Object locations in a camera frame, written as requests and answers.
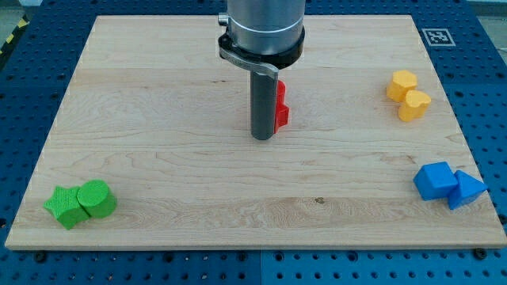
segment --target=blue pegboard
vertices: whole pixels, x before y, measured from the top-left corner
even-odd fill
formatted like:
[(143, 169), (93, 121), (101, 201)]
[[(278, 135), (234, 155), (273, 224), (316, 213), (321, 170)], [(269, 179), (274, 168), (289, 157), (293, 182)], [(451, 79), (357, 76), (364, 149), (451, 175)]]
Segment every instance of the blue pegboard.
[[(46, 0), (0, 71), (0, 240), (6, 235), (97, 15), (212, 14), (224, 0)], [(463, 0), (307, 0), (307, 14), (410, 14), (455, 46), (430, 59), (500, 217), (507, 219), (507, 67)], [(13, 253), (0, 284), (507, 283), (507, 250)]]

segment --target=yellow black striped tape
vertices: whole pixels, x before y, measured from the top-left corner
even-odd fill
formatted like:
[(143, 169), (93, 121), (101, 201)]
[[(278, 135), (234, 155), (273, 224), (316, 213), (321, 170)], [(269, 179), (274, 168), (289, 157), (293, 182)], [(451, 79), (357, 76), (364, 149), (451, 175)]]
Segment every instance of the yellow black striped tape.
[(29, 19), (26, 17), (26, 15), (24, 15), (19, 20), (16, 27), (14, 27), (13, 32), (9, 36), (7, 36), (6, 42), (2, 45), (2, 48), (0, 48), (0, 70), (2, 70), (2, 68), (7, 63), (7, 60), (13, 53), (14, 47), (16, 47), (17, 42), (19, 42), (21, 35), (23, 35), (25, 30), (27, 29), (29, 23), (30, 23)]

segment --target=wooden table surface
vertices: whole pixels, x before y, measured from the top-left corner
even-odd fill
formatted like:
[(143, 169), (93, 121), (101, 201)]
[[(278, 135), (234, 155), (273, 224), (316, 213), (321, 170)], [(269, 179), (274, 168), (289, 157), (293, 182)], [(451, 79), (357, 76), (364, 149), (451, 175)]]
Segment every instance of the wooden table surface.
[[(306, 17), (280, 79), (288, 126), (249, 131), (248, 72), (219, 58), (216, 17), (100, 16), (7, 238), (10, 249), (456, 249), (502, 247), (487, 193), (450, 211), (412, 179), (447, 161), (480, 177), (410, 16)], [(404, 123), (395, 70), (433, 102)], [(56, 185), (99, 178), (116, 211), (65, 230)]]

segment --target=wooden board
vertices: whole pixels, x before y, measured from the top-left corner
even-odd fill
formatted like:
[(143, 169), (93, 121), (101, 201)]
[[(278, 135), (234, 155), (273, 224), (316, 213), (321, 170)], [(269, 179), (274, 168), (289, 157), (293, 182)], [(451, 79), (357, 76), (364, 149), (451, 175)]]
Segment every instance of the wooden board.
[[(306, 17), (280, 74), (290, 124), (248, 122), (248, 72), (218, 56), (215, 17), (98, 17), (6, 241), (10, 249), (502, 247), (487, 193), (450, 211), (412, 178), (447, 161), (479, 177), (408, 16)], [(403, 123), (385, 95), (412, 70), (433, 98)], [(65, 230), (53, 188), (107, 181), (118, 208)]]

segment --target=blue triangular prism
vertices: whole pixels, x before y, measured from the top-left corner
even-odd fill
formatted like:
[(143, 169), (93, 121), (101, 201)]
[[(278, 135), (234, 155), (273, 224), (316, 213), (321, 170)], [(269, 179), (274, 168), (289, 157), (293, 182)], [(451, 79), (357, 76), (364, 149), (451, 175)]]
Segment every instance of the blue triangular prism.
[(488, 189), (486, 184), (461, 170), (457, 170), (456, 173), (454, 173), (454, 176), (458, 180), (457, 190), (459, 190), (462, 197), (473, 196)]

